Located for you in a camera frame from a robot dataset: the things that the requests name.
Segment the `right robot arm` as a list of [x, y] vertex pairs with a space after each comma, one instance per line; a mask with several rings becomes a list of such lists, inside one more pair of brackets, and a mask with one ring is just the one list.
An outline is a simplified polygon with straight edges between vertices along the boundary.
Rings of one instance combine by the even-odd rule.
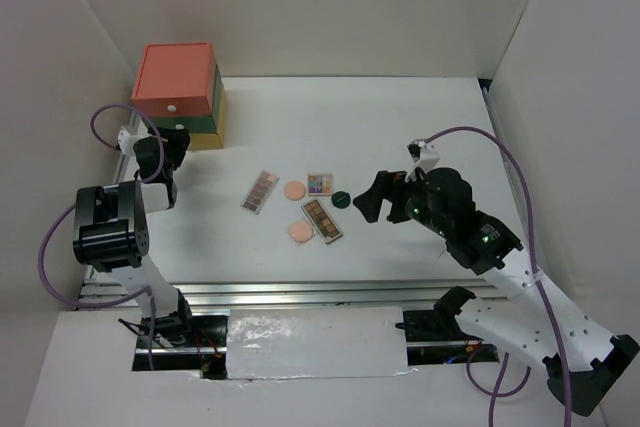
[[479, 337], [540, 372], [552, 395], [588, 417], [639, 353], [629, 335], [615, 335], [584, 313], [543, 271], [499, 219], [477, 209], [472, 188], [451, 168], [410, 178], [403, 171], [377, 173], [353, 200], [369, 223], [383, 202], [388, 221], [415, 221], [444, 239], [463, 268], [498, 289], [530, 318], [519, 322], [494, 312], [469, 291], [455, 287], [436, 304], [437, 331], [446, 338]]

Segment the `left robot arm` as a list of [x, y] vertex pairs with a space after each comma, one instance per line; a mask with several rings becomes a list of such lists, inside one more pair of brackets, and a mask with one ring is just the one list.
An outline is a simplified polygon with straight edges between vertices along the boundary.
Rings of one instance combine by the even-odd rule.
[[184, 295], [160, 273], [149, 255], [147, 215], [169, 210], [177, 200], [174, 172], [190, 144], [186, 130], [161, 128], [141, 137], [123, 128], [119, 144], [137, 164], [137, 177], [112, 186], [77, 191], [73, 250], [83, 265], [106, 273], [133, 294], [142, 312], [142, 332], [162, 346], [183, 347], [193, 340], [196, 321]]

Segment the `bare peach makeup puff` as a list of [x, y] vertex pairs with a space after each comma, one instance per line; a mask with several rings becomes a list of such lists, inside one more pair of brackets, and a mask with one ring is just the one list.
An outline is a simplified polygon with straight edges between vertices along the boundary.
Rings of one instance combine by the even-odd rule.
[[284, 195], [288, 200], [299, 201], [306, 196], [306, 185], [298, 180], [292, 180], [285, 184]]

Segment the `green drawer box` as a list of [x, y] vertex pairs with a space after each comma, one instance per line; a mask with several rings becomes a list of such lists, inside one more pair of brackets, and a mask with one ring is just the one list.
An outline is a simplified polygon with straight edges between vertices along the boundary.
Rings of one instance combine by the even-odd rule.
[[215, 72], [212, 112], [208, 115], [156, 117], [152, 122], [158, 128], [187, 129], [195, 134], [219, 134], [224, 136], [227, 95], [219, 68]]

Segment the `coral top drawer box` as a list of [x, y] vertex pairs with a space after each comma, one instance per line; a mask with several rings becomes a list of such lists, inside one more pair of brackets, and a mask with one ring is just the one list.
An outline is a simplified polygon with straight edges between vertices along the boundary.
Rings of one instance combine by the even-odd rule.
[[211, 114], [216, 66], [210, 42], [147, 44], [131, 103], [154, 118]]

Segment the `dark green round compact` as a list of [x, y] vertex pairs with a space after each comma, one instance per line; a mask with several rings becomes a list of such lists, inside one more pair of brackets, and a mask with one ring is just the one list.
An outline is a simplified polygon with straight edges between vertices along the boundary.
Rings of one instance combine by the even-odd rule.
[[337, 191], [331, 196], [331, 203], [337, 209], [346, 209], [351, 205], [351, 196], [346, 191]]

